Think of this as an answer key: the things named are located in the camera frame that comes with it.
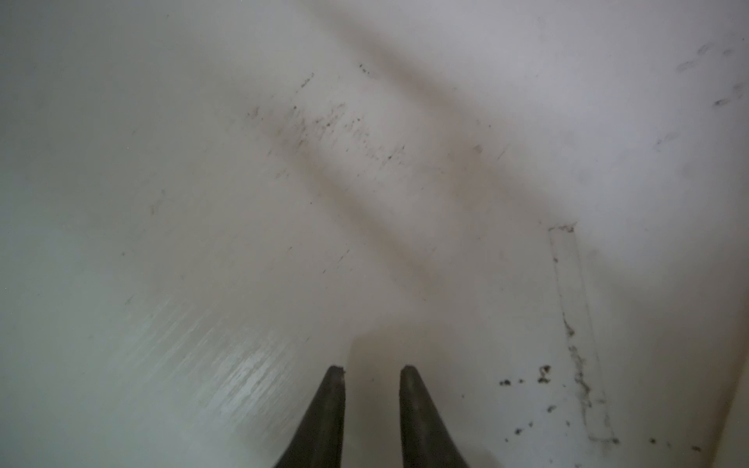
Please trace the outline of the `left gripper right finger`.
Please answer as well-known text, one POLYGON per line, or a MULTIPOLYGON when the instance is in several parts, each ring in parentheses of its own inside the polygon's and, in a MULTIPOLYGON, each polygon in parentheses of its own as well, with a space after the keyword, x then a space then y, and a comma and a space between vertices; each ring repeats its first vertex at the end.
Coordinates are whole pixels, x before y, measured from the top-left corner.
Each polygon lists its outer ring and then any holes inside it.
POLYGON ((404 467, 468 468, 421 374, 412 365, 400 372, 399 415, 404 467))

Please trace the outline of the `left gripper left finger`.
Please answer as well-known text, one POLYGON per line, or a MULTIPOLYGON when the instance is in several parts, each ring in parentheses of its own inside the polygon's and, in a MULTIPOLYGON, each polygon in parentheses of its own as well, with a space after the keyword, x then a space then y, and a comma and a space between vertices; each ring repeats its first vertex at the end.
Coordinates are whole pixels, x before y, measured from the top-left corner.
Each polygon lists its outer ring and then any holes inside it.
POLYGON ((343 455, 345 371, 330 366, 277 468, 339 468, 343 455))

